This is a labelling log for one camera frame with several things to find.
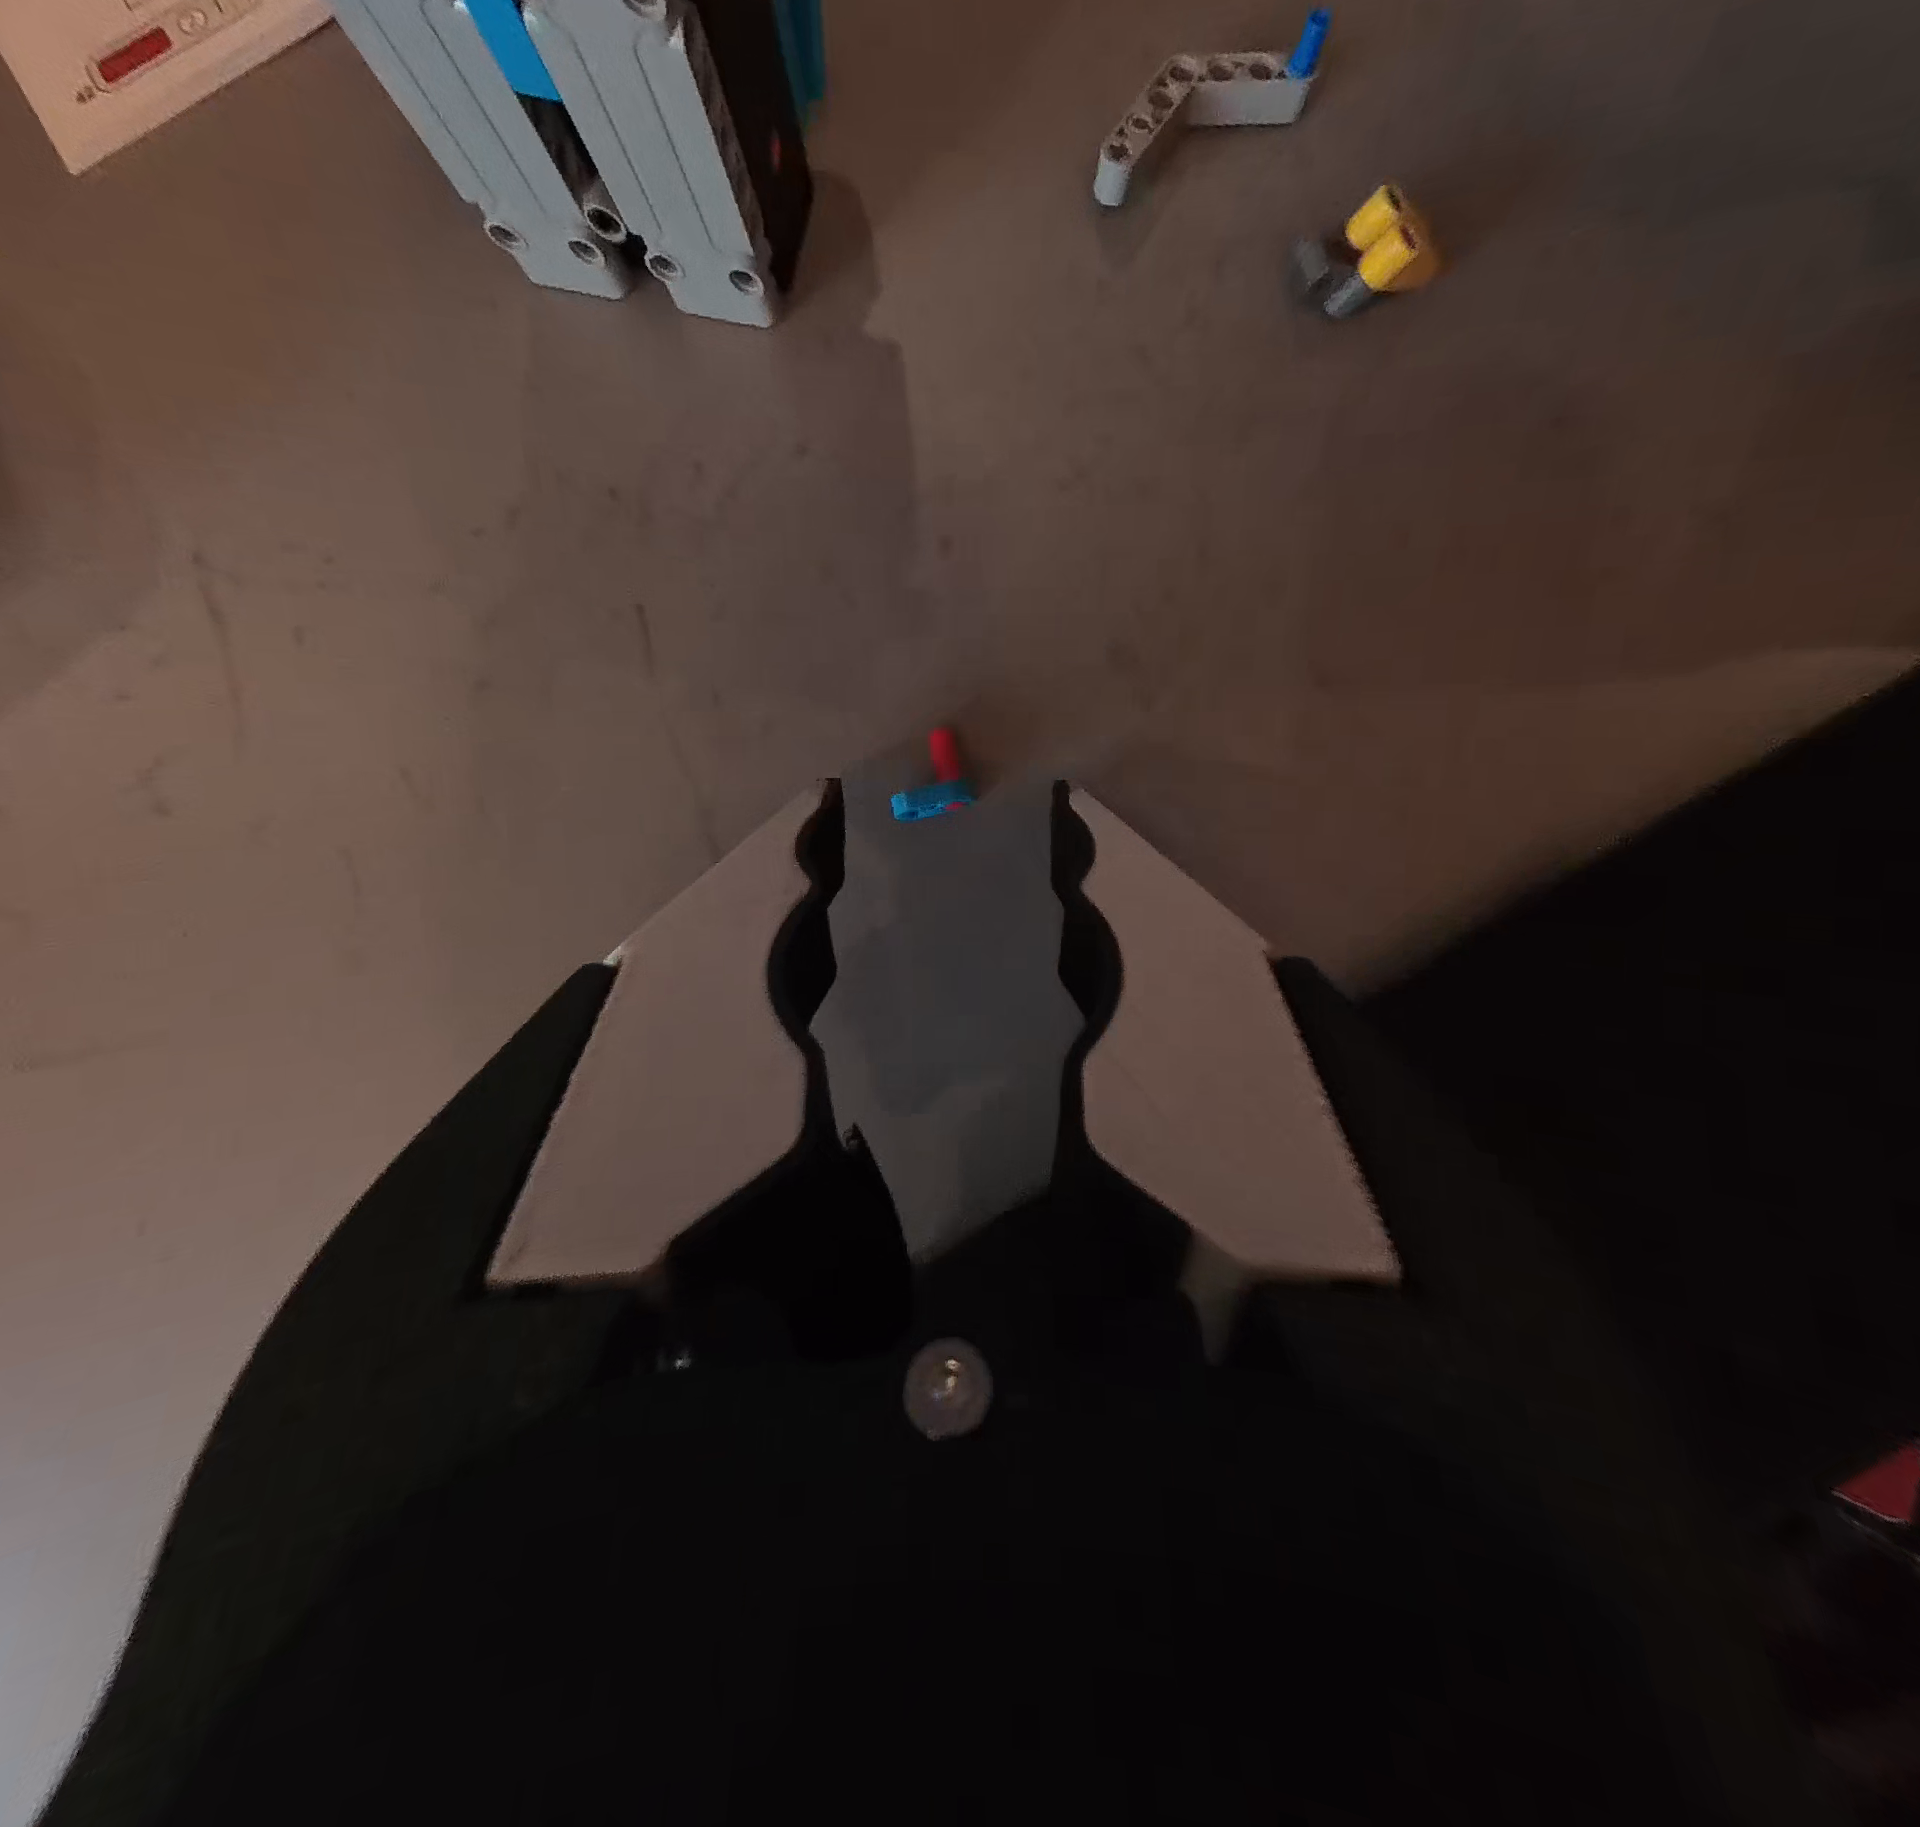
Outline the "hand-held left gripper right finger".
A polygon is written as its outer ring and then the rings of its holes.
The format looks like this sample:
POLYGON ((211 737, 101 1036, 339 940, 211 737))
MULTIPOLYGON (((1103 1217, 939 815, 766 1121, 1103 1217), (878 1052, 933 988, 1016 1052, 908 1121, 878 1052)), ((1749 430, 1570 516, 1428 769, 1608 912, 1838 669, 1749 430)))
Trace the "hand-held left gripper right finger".
POLYGON ((1398 1285, 1260 932, 1079 787, 1055 787, 1050 845, 1086 1155, 1253 1279, 1398 1285))

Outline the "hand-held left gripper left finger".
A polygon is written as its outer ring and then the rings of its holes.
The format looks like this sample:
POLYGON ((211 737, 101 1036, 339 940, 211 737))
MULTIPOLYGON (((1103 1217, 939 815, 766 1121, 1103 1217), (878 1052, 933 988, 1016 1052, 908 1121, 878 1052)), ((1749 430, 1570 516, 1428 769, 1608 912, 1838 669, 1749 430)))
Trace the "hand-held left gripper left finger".
POLYGON ((811 890, 808 784, 613 953, 613 982, 488 1263, 488 1287, 638 1283, 803 1133, 771 963, 811 890))

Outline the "grey blue brick robot model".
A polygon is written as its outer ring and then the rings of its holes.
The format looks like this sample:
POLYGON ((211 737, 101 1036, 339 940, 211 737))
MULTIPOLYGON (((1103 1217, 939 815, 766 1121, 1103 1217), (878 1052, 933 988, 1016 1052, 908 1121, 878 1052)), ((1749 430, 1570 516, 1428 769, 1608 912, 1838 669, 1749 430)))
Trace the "grey blue brick robot model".
POLYGON ((821 0, 326 0, 486 236, 548 289, 768 328, 811 208, 821 0))

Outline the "person's brown clothing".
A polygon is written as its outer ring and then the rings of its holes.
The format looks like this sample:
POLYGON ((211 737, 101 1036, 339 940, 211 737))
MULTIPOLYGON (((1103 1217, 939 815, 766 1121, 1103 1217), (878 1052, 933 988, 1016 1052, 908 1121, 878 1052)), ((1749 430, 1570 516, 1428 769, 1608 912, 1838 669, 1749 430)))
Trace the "person's brown clothing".
POLYGON ((1915 1824, 1918 679, 1361 1000, 1575 1256, 1739 1528, 1850 1824, 1915 1824))

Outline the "red cloth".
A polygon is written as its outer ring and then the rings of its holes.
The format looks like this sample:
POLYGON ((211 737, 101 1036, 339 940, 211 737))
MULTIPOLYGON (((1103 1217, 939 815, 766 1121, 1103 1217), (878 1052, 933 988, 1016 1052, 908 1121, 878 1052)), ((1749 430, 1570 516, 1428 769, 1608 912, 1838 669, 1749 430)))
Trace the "red cloth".
POLYGON ((1857 1474, 1836 1482, 1831 1497, 1875 1523, 1915 1528, 1918 1465, 1918 1444, 1906 1440, 1857 1474))

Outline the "grey angled beam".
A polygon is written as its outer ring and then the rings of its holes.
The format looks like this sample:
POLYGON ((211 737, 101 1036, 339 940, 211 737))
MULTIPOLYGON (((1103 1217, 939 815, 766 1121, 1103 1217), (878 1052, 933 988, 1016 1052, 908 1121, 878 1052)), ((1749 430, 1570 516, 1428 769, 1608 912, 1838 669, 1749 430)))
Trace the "grey angled beam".
POLYGON ((1197 132, 1283 128, 1301 121, 1333 25, 1316 6, 1285 52, 1175 53, 1100 141, 1091 182, 1101 211, 1123 208, 1142 171, 1197 132))

